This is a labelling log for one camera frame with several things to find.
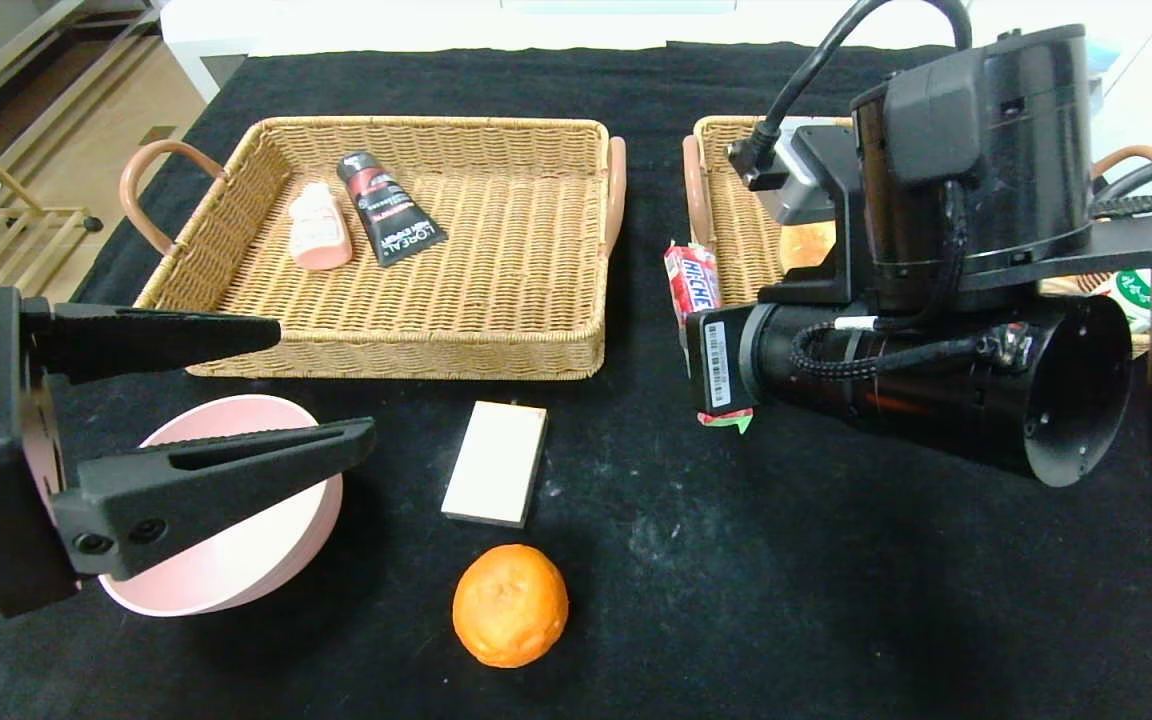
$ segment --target orange fruit in basket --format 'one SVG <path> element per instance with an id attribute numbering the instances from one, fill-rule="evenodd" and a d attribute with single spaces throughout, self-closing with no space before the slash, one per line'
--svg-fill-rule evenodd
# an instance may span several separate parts
<path id="1" fill-rule="evenodd" d="M 562 574 L 535 547 L 500 544 L 461 575 L 452 626 L 479 662 L 526 665 L 550 651 L 567 626 Z"/>

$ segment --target bowl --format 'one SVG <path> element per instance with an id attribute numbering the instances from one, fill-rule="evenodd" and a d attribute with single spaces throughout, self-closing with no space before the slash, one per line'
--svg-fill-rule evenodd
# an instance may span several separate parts
<path id="1" fill-rule="evenodd" d="M 237 395 L 181 414 L 141 447 L 316 424 L 313 415 L 283 397 Z M 314 559 L 335 526 L 342 486 L 340 475 L 332 475 L 129 579 L 101 575 L 100 584 L 126 609 L 156 617 L 251 602 L 296 577 Z"/>

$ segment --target bottle cap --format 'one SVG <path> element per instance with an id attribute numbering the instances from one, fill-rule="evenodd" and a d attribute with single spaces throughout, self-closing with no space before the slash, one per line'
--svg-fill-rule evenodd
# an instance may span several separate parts
<path id="1" fill-rule="evenodd" d="M 379 168 L 380 161 L 376 160 L 376 156 L 371 152 L 358 151 L 351 152 L 344 158 L 340 158 L 340 164 L 338 165 L 338 176 L 340 181 L 349 182 L 349 179 L 356 176 L 356 174 L 362 173 L 366 168 Z"/>

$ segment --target pink bottle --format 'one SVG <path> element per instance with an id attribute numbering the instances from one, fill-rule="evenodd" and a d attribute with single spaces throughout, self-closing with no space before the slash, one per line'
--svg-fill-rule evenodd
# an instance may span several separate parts
<path id="1" fill-rule="evenodd" d="M 353 258 L 353 243 L 328 183 L 306 184 L 287 211 L 291 214 L 288 251 L 302 268 L 338 268 Z"/>

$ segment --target white block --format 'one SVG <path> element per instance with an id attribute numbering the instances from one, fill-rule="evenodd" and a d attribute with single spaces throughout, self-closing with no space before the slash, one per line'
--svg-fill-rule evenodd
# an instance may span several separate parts
<path id="1" fill-rule="evenodd" d="M 447 484 L 444 515 L 522 528 L 544 434 L 543 407 L 476 402 Z"/>

